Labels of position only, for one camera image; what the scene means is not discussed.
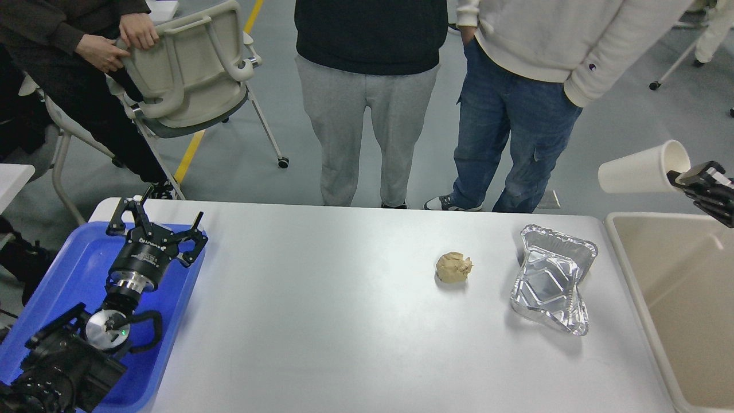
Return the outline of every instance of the yellow floor line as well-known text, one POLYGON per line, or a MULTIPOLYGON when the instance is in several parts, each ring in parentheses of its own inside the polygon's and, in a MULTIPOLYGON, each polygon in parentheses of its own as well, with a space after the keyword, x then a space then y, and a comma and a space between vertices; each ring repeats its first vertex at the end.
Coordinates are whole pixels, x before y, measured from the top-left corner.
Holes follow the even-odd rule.
MULTIPOLYGON (((255 2, 255 6, 252 8, 250 17, 247 19, 247 23, 244 25, 243 28, 245 33, 250 33, 250 30, 252 30, 252 25, 255 24, 255 20, 258 18, 258 13, 260 13, 260 8, 262 7, 262 5, 263 0, 257 0, 255 2)), ((201 143, 201 139, 204 137, 204 132, 206 132, 206 129, 198 131, 194 134, 194 137, 189 143, 189 147, 186 149, 186 153, 181 159, 181 163, 178 164, 178 169, 176 169, 176 173, 173 178, 175 178, 175 180, 179 184, 186 177, 186 172, 189 170, 189 165, 191 165, 191 161, 194 159, 196 150, 199 149, 199 143, 201 143)))
POLYGON ((252 30, 252 25, 255 24, 255 19, 258 18, 258 13, 260 12, 260 7, 263 5, 263 0, 257 0, 255 2, 255 6, 252 8, 252 13, 250 13, 250 18, 247 19, 247 23, 244 25, 244 32, 250 33, 250 30, 252 30))
POLYGON ((199 143, 201 143, 201 138, 204 137, 204 132, 206 132, 206 129, 198 131, 194 134, 194 137, 191 139, 186 153, 181 159, 181 164, 178 166, 176 173, 173 175, 173 178, 179 184, 184 180, 186 172, 189 170, 189 165, 191 165, 191 161, 194 159, 194 154, 196 154, 196 150, 199 149, 199 143))

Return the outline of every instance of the paper cup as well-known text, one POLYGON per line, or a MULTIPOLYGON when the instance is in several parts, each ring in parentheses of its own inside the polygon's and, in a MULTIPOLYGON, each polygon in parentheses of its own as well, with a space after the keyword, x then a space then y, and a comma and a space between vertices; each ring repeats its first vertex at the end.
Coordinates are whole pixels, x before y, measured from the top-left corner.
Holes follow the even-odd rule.
POLYGON ((675 192, 668 171, 691 169, 688 153, 680 142, 668 140, 660 146, 615 159, 599 167, 599 185, 607 193, 675 192))

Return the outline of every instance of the white hoodie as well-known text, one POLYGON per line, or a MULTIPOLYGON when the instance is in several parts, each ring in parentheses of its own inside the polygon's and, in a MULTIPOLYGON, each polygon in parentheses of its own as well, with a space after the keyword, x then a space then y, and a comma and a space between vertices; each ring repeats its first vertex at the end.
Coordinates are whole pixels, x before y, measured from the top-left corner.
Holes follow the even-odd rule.
POLYGON ((495 63, 563 82, 579 107, 601 97, 664 35, 691 0, 458 0, 457 26, 474 26, 495 63))

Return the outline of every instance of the sink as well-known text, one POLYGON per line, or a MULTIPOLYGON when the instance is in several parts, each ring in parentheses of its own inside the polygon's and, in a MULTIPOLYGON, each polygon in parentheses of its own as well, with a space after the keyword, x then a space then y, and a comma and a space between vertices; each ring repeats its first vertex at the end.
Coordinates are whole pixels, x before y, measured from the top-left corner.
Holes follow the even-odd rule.
POLYGON ((675 408, 734 413, 734 229, 646 212, 605 225, 675 408))

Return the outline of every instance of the foil container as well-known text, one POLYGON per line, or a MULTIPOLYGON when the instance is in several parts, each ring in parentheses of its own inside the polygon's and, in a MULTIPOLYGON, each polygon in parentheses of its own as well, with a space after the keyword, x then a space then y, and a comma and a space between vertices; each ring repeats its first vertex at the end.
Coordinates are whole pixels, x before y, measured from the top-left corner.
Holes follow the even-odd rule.
POLYGON ((512 308, 556 330, 586 335, 589 316, 578 285, 597 256, 597 246, 533 224, 520 236, 525 259, 512 288, 512 308))

